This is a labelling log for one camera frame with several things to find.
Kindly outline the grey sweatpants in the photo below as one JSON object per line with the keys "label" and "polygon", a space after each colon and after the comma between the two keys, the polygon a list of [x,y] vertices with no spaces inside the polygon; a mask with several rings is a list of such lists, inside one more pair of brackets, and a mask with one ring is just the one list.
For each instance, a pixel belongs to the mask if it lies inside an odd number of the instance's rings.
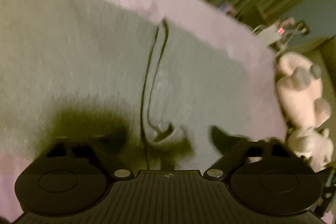
{"label": "grey sweatpants", "polygon": [[104,0],[1,0],[1,149],[103,145],[131,170],[208,168],[211,126],[252,137],[251,68]]}

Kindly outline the pink plush toy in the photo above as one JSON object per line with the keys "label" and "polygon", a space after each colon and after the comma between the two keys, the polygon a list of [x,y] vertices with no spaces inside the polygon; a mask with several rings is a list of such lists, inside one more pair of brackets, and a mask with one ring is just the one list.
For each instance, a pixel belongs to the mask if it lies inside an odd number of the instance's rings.
{"label": "pink plush toy", "polygon": [[277,70],[277,96],[291,126],[286,144],[319,172],[331,162],[334,151],[330,130],[319,129],[331,117],[331,106],[322,96],[321,68],[299,53],[287,52],[278,58]]}

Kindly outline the white device with red light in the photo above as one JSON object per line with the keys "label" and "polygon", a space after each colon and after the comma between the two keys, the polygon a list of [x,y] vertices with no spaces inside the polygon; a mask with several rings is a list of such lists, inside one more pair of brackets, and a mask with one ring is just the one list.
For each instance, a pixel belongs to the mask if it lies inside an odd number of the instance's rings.
{"label": "white device with red light", "polygon": [[296,22],[294,18],[286,18],[278,20],[270,26],[259,25],[252,33],[262,45],[284,50],[292,37],[307,36],[311,30],[304,20]]}

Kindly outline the pink fleece blanket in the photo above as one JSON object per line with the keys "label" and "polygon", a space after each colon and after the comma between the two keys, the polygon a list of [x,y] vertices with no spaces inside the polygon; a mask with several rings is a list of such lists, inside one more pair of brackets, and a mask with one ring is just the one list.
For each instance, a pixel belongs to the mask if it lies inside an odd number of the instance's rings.
{"label": "pink fleece blanket", "polygon": [[[284,137],[284,122],[274,93],[272,52],[261,47],[248,28],[203,0],[104,0],[151,23],[167,20],[234,60],[250,66],[252,77],[251,138]],[[14,221],[22,213],[14,193],[21,171],[34,159],[1,149],[1,218]]]}

